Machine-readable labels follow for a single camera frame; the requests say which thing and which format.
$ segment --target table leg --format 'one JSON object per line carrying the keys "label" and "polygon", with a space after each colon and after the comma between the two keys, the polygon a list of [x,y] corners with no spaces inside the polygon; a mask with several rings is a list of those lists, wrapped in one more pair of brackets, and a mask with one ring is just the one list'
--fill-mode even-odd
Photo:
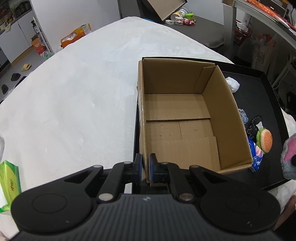
{"label": "table leg", "polygon": [[224,14],[224,47],[223,55],[229,59],[232,58],[233,54],[233,40],[234,31],[236,25],[237,9],[236,7],[223,4]]}

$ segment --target gray cushion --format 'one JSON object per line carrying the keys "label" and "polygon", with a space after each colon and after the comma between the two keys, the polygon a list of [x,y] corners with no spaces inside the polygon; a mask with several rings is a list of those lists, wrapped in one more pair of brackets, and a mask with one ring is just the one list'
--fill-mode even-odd
{"label": "gray cushion", "polygon": [[187,25],[168,25],[180,33],[200,42],[208,48],[217,48],[224,43],[224,26],[222,24],[195,16],[196,24]]}

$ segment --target gray floor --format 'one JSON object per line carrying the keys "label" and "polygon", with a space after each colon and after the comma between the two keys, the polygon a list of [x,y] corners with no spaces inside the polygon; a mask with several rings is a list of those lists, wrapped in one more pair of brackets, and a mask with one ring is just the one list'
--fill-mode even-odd
{"label": "gray floor", "polygon": [[[0,87],[5,84],[8,87],[6,94],[3,94],[0,90],[0,101],[4,99],[8,92],[13,89],[16,84],[21,80],[23,76],[28,76],[33,70],[35,70],[40,64],[43,63],[43,59],[38,55],[35,49],[32,49],[23,59],[21,59],[15,66],[11,66],[10,69],[5,73],[5,75],[0,79]],[[21,69],[24,64],[31,64],[32,67],[22,72]],[[19,73],[21,76],[17,81],[11,81],[11,76],[13,73]]]}

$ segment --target blue snack bag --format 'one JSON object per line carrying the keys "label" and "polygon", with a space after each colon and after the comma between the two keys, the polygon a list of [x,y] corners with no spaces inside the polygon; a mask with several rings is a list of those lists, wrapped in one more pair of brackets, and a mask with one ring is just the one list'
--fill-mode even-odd
{"label": "blue snack bag", "polygon": [[252,166],[250,167],[251,171],[258,171],[259,166],[261,164],[263,158],[263,151],[252,141],[251,138],[248,137],[251,154],[253,158]]}

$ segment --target green tissue package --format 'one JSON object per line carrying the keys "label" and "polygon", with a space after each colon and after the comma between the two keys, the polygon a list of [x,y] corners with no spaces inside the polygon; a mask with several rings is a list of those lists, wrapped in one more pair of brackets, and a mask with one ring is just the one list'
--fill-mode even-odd
{"label": "green tissue package", "polygon": [[5,160],[0,163],[0,214],[10,214],[12,201],[20,193],[18,167]]}

